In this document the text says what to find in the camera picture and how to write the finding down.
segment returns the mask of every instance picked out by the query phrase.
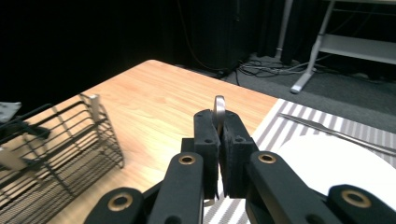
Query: wire basket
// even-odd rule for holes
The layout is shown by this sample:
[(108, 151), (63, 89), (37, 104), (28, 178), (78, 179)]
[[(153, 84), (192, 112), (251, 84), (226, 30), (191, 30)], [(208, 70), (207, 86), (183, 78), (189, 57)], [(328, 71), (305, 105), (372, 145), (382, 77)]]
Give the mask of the wire basket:
[[(47, 115), (39, 122), (25, 121)], [(101, 176), (124, 165), (99, 97), (44, 105), (0, 126), (0, 222), (46, 223)]]

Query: black and white striped mat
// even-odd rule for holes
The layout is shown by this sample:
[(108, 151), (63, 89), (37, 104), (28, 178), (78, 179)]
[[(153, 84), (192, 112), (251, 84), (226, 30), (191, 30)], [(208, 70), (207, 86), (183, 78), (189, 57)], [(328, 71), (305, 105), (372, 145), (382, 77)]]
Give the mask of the black and white striped mat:
[[(303, 124), (281, 118), (277, 113), (311, 119), (330, 129), (366, 142), (384, 147), (396, 147), (395, 133), (388, 133), (352, 120), (279, 99), (252, 135), (260, 150), (278, 149), (296, 136), (308, 134), (326, 135), (326, 133), (306, 127)], [(372, 152), (396, 168), (395, 158), (376, 151)], [(224, 199), (221, 182), (219, 182), (219, 190), (220, 199), (214, 205), (204, 209), (204, 223), (249, 223), (248, 216), (245, 213), (245, 200)]]

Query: white object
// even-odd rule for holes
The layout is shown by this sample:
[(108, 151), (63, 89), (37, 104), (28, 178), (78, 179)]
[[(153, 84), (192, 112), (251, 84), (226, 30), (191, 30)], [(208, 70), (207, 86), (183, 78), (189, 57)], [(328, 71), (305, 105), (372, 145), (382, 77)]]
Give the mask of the white object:
[(305, 135), (273, 152), (311, 189), (328, 195), (332, 186), (348, 184), (396, 210), (396, 169), (364, 147), (333, 136)]

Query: screw hole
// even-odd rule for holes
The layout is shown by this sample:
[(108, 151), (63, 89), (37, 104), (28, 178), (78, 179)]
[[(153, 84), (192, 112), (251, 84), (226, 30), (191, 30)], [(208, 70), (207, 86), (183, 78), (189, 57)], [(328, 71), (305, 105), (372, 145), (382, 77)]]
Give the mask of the screw hole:
[(274, 163), (276, 162), (276, 158), (270, 154), (261, 154), (259, 155), (259, 160), (265, 163)]
[(306, 216), (305, 220), (309, 224), (325, 224), (323, 219), (317, 215), (308, 215), (308, 216)]
[(236, 138), (235, 138), (235, 141), (236, 142), (245, 142), (245, 138), (244, 137), (241, 137), (241, 136), (236, 136)]
[(181, 224), (180, 217), (171, 216), (165, 220), (165, 224)]
[(132, 195), (122, 192), (113, 196), (107, 204), (108, 209), (113, 212), (119, 212), (128, 208), (133, 202)]
[(183, 156), (178, 159), (178, 162), (180, 162), (183, 165), (190, 165), (195, 163), (195, 158), (192, 156)]
[(371, 206), (370, 199), (356, 190), (352, 190), (352, 189), (343, 190), (341, 192), (341, 196), (347, 203), (350, 203), (354, 206), (360, 208), (368, 208)]

